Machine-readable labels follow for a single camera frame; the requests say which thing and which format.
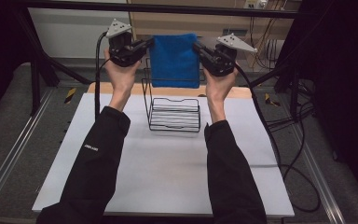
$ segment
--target wall socket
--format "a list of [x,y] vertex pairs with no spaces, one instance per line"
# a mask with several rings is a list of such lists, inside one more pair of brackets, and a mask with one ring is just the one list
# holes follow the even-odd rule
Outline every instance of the wall socket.
[[243,8],[264,9],[269,0],[246,0]]

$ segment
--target human hand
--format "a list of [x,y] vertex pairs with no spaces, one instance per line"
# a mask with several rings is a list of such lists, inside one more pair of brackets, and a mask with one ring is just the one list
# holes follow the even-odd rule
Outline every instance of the human hand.
[[203,69],[206,76],[206,97],[208,99],[208,107],[211,112],[212,123],[226,119],[224,108],[225,99],[235,84],[235,77],[238,74],[237,69],[225,77],[216,77],[207,69]]
[[141,62],[138,61],[129,67],[120,67],[109,60],[109,49],[105,49],[103,53],[104,58],[107,60],[104,67],[113,87],[113,96],[109,106],[118,111],[123,111],[131,96],[131,90],[135,82],[135,72]]

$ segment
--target white logo on sleeve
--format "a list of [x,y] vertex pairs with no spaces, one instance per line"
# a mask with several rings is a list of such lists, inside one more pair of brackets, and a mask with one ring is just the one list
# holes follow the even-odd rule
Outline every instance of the white logo on sleeve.
[[97,147],[92,147],[90,145],[84,145],[84,147],[89,148],[89,149],[94,150],[94,151],[98,151]]

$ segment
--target horizontal black bar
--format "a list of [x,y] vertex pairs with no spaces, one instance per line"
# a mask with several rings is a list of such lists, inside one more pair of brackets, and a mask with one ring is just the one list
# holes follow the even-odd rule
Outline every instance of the horizontal black bar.
[[188,6],[48,1],[48,0],[13,0],[12,2],[15,5],[20,5],[23,7],[75,9],[75,10],[156,12],[156,13],[264,17],[264,18],[283,18],[283,19],[311,19],[311,18],[318,17],[317,14],[312,14],[307,12],[257,10],[257,9],[228,8],[228,7],[188,7]]

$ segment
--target blue towel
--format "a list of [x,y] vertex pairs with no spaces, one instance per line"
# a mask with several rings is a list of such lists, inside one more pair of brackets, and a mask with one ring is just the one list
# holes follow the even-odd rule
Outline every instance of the blue towel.
[[200,60],[192,49],[196,41],[194,34],[154,35],[154,46],[149,49],[153,87],[196,89],[200,86]]

